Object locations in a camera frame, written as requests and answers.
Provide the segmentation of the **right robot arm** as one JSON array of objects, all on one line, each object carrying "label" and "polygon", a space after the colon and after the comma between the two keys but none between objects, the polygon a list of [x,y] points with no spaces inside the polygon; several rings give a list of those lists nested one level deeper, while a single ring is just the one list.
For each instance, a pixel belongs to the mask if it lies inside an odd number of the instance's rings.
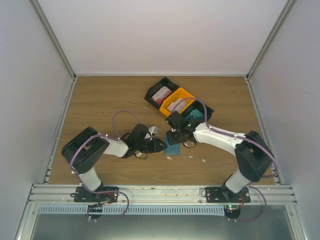
[{"label": "right robot arm", "polygon": [[221,196],[228,203],[234,202],[247,185],[259,182],[275,161],[272,152],[255,131],[248,134],[227,131],[208,124],[207,119],[187,120],[177,111],[165,121],[171,127],[166,132],[169,145],[201,143],[235,156],[238,169],[221,186]]}]

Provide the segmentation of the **blue card holder wallet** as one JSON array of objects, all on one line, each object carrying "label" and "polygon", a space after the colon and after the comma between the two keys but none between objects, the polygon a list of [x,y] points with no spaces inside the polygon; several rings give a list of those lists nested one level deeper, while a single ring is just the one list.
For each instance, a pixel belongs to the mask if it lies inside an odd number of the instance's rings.
[{"label": "blue card holder wallet", "polygon": [[166,145],[167,145],[167,148],[164,150],[165,155],[179,156],[181,154],[180,144],[169,145],[169,143],[166,143]]}]

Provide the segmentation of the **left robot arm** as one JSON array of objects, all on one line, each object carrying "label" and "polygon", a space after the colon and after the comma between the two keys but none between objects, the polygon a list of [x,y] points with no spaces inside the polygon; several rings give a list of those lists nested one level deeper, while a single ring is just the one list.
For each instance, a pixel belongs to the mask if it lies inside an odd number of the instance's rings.
[{"label": "left robot arm", "polygon": [[121,159],[149,155],[164,151],[168,146],[155,137],[156,126],[148,128],[137,124],[131,132],[120,138],[103,135],[92,127],[87,127],[61,150],[61,155],[68,162],[71,173],[76,175],[86,190],[86,197],[98,202],[103,197],[103,183],[95,171],[95,164],[102,155],[115,156]]}]

